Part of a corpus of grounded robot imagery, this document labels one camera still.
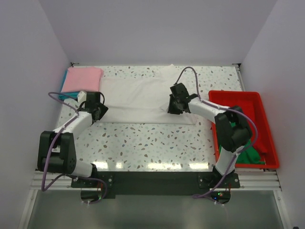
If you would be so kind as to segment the white t shirt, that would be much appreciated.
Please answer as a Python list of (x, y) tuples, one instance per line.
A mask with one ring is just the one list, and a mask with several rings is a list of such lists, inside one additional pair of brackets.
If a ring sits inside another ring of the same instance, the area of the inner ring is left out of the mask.
[(108, 111), (102, 123), (194, 125), (193, 114), (169, 114), (171, 90), (181, 70), (174, 65), (137, 74), (128, 69), (102, 77), (100, 92)]

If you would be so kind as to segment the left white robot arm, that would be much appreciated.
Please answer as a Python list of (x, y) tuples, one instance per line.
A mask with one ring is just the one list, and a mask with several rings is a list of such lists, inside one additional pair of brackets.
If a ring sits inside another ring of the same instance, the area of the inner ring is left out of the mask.
[(39, 171), (82, 177), (82, 182), (88, 187), (98, 184), (99, 176), (94, 173), (96, 167), (77, 159), (75, 141), (106, 114), (108, 107), (104, 100), (101, 101), (104, 98), (101, 92), (86, 92), (85, 101), (67, 122), (41, 133), (37, 160)]

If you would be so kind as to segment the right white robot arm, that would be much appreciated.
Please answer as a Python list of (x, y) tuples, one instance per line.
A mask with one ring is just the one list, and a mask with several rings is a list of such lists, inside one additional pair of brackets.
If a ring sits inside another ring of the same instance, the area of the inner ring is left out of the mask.
[(180, 115), (195, 114), (215, 124), (217, 141), (221, 146), (220, 156), (214, 166), (213, 184), (224, 187), (229, 182), (228, 174), (235, 169), (235, 163), (242, 149), (253, 133), (249, 118), (239, 106), (222, 106), (189, 94), (183, 83), (170, 87), (168, 113)]

